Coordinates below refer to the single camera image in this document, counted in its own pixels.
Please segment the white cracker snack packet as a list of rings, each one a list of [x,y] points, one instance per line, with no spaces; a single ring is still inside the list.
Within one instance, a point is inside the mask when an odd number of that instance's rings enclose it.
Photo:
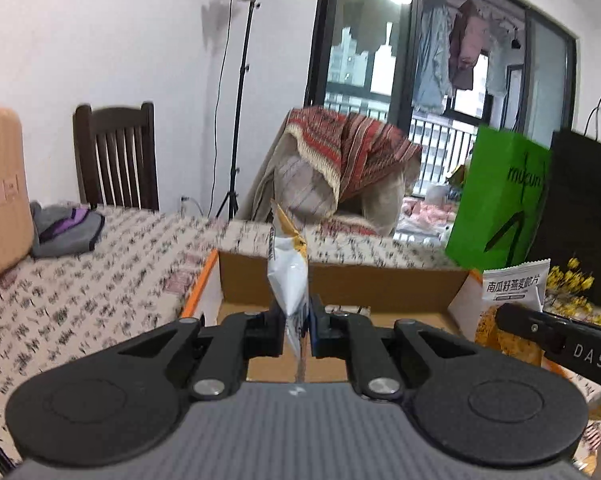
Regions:
[[[540,366],[543,351],[530,337],[531,316],[543,311],[550,259],[483,272],[483,310],[474,340],[506,356]]]

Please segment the orange cardboard pumpkin box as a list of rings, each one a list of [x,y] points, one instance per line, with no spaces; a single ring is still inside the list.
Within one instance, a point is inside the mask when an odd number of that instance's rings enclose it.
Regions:
[[[457,335],[460,330],[448,308],[470,276],[460,269],[311,263],[309,288],[328,306],[366,308],[377,326],[390,327],[399,318],[415,318]],[[181,315],[217,325],[232,313],[265,310],[271,300],[265,257],[215,249],[192,286]]]

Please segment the studio light on stand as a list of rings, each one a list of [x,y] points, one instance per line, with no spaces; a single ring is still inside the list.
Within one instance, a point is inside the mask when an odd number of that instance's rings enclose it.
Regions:
[[[248,8],[245,23],[245,32],[243,36],[240,71],[238,72],[238,88],[236,88],[229,189],[226,194],[226,197],[223,198],[223,201],[217,210],[217,217],[220,217],[220,214],[223,213],[224,209],[227,209],[229,220],[233,220],[236,214],[238,213],[238,189],[236,188],[236,181],[238,180],[238,173],[240,172],[240,168],[238,168],[238,139],[240,138],[245,78],[247,73],[250,71],[250,64],[248,64],[250,36],[252,36],[254,14],[260,6],[259,0],[241,1],[246,2],[248,4]]]

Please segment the dark wooden chair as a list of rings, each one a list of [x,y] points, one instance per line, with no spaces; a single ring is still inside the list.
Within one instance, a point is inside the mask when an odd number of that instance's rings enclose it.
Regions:
[[[73,114],[73,133],[82,203],[159,209],[153,103],[81,104]]]

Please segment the white gold snack packet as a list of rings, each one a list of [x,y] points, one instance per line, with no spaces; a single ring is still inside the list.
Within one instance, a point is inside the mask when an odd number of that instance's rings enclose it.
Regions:
[[[305,237],[284,209],[272,202],[267,276],[285,318],[285,335],[297,359],[309,314],[309,262]]]

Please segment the yellow dried flower branch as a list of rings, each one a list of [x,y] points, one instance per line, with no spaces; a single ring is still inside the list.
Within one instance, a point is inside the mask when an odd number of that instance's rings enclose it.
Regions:
[[[601,326],[601,307],[589,298],[594,282],[594,276],[583,272],[575,257],[568,260],[565,269],[552,266],[547,276],[544,310]]]

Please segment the hanging clothes on balcony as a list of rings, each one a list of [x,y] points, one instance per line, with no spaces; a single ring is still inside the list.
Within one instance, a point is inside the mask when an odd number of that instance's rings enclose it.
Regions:
[[[474,90],[474,70],[487,59],[485,93],[506,95],[506,58],[521,49],[518,28],[505,16],[486,18],[474,0],[451,6],[448,0],[423,0],[416,51],[412,107],[442,114],[461,92]]]

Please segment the calligraphy print tablecloth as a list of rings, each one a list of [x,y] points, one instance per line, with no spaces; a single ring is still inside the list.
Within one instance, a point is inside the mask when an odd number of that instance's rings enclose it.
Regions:
[[[26,257],[0,278],[0,446],[22,461],[6,429],[9,394],[25,379],[178,318],[212,249],[267,257],[269,227],[225,224],[178,214],[103,208],[104,230],[93,252]],[[433,244],[309,230],[314,262],[370,269],[451,266]],[[577,456],[601,479],[601,430],[591,422]]]

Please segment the chair with red patterned blanket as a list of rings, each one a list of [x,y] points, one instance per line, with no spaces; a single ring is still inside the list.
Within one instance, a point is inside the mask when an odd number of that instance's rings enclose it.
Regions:
[[[389,236],[419,179],[422,146],[398,127],[322,106],[286,115],[238,219],[270,222],[273,204],[295,226]]]

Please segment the grey purple folded cloth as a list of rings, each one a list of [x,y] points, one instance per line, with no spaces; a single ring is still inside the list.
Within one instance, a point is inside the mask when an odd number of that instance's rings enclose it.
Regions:
[[[93,252],[105,226],[105,217],[90,206],[31,202],[34,239],[29,255],[35,259],[78,256]]]

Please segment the black paper bag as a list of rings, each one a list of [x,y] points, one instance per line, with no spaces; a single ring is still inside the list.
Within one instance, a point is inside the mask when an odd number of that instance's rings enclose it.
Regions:
[[[572,258],[593,279],[589,298],[601,307],[601,141],[570,129],[553,133],[547,198],[529,260],[565,266]]]

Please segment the green mucun paper bag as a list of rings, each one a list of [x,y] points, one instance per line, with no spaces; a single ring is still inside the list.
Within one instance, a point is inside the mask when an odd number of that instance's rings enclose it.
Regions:
[[[480,126],[445,253],[467,270],[525,261],[537,230],[551,151],[521,133]]]

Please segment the pink mini suitcase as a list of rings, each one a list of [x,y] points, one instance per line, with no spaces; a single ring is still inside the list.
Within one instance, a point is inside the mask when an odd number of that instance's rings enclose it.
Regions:
[[[26,257],[33,239],[22,124],[0,107],[0,275]]]

